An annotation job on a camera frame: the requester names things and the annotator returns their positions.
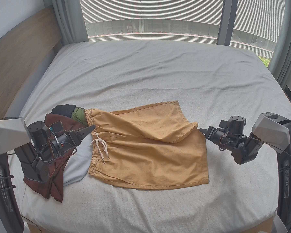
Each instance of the curtain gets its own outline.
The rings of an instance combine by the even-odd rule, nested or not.
[[[62,44],[88,41],[80,0],[43,0],[44,6],[53,5],[63,36]]]
[[[282,27],[268,69],[284,89],[291,72],[291,0],[286,0]]]

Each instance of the wooden headboard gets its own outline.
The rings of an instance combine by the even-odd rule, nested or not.
[[[35,13],[0,38],[0,118],[27,77],[61,38],[52,6]]]

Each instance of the white bed sheet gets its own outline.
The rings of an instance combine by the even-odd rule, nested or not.
[[[170,100],[178,100],[187,119],[201,128],[241,115],[248,135],[262,112],[291,119],[290,102],[253,52],[178,41],[67,45],[21,115],[29,125],[58,104],[114,111]],[[33,192],[19,161],[9,158],[21,213],[53,232],[240,232],[277,207],[276,152],[266,145],[254,161],[237,165],[229,151],[207,141],[209,184],[135,190],[86,174],[64,187],[62,203]]]

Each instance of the drawstring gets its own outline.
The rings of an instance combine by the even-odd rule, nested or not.
[[[97,132],[94,132],[94,133],[96,134],[97,139],[95,139],[95,140],[92,141],[91,146],[93,145],[94,142],[96,143],[96,146],[97,146],[97,148],[98,148],[98,151],[99,151],[99,153],[100,153],[100,156],[101,156],[101,158],[102,158],[102,161],[103,161],[104,164],[105,164],[104,156],[102,155],[102,152],[103,152],[103,151],[105,151],[107,157],[110,159],[109,154],[108,154],[108,146],[107,146],[107,143],[106,143],[103,139],[99,138],[99,135],[98,135]],[[100,147],[98,146],[98,143],[99,143],[99,142],[101,142],[101,144],[102,144],[102,146],[103,146],[103,150],[102,150],[102,152],[101,152],[101,150],[100,150]]]

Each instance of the tan shorts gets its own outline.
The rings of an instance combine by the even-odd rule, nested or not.
[[[208,183],[206,142],[178,101],[129,110],[85,110],[93,139],[105,140],[105,164],[93,144],[88,173],[105,183],[135,189],[176,189]]]

